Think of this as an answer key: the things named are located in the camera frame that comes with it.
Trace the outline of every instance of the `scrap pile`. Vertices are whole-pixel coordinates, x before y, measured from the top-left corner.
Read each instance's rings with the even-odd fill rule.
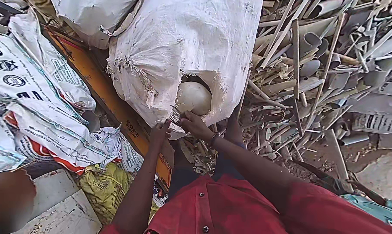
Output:
[[[264,1],[250,70],[240,123],[262,157],[302,161],[324,135],[348,132],[348,111],[361,113],[354,130],[376,132],[385,112],[370,103],[392,95],[380,92],[392,76],[392,0]]]

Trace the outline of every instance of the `person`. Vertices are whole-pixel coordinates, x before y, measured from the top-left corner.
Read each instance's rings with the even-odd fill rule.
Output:
[[[18,231],[29,221],[36,187],[26,170],[0,173],[0,234]]]
[[[235,114],[221,138],[189,111],[180,125],[219,152],[215,173],[199,177],[173,142],[169,199],[148,224],[157,157],[169,125],[166,120],[153,129],[141,169],[101,234],[392,234],[392,226],[247,151]]]
[[[355,189],[362,191],[369,199],[358,194],[345,194],[341,197],[386,224],[392,225],[392,199],[383,198],[355,180],[350,180],[349,182],[353,184]]]

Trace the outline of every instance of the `dirt ground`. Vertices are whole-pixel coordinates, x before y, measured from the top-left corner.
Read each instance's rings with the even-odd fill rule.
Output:
[[[370,136],[370,140],[340,147],[348,171],[353,173],[361,172],[365,167],[370,163],[375,162],[382,155],[392,152],[392,150],[388,149],[377,150],[377,140],[377,134],[373,134]],[[334,178],[337,178],[336,169],[333,162],[330,160],[334,155],[331,148],[327,146],[324,141],[318,141],[314,143],[310,149],[317,152],[306,151],[303,155],[304,162],[320,168]],[[295,163],[286,163],[286,167],[291,173],[305,180],[309,179],[311,176],[309,171]]]

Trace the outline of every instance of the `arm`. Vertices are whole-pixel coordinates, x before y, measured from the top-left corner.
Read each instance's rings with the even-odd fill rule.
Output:
[[[190,131],[195,137],[209,142],[213,132],[204,124],[201,118],[191,112],[185,112],[181,119],[184,130]],[[217,138],[212,146],[235,162],[235,168],[261,194],[263,194],[281,213],[286,210],[290,196],[291,184],[303,182],[293,176],[285,168],[266,158],[249,152],[223,138]]]
[[[157,159],[163,141],[170,136],[168,134],[168,132],[171,132],[168,129],[169,126],[170,120],[166,120],[164,125],[157,124],[151,132],[150,146],[144,162],[111,223],[120,232],[142,234],[147,228],[153,200]]]
[[[353,184],[354,187],[359,189],[360,191],[364,192],[372,201],[376,202],[381,206],[386,206],[386,199],[383,198],[381,195],[375,193],[374,191],[368,189],[363,184],[350,180],[349,183]]]

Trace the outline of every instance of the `wristband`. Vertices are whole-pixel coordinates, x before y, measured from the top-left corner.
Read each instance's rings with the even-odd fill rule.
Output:
[[[213,135],[212,139],[210,139],[209,142],[209,149],[212,148],[213,144],[215,143],[216,139],[219,137],[219,132],[215,132],[215,134]]]

